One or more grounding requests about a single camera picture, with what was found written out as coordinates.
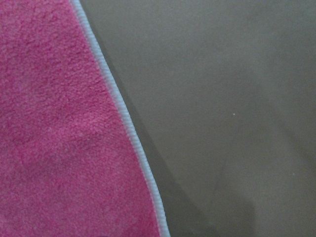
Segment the pink towel white trim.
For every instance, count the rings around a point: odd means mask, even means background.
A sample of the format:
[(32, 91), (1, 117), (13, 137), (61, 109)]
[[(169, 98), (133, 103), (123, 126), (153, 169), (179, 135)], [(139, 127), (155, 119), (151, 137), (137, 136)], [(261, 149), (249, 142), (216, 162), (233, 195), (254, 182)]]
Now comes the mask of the pink towel white trim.
[(170, 235), (143, 147), (78, 0), (0, 3), (0, 234)]

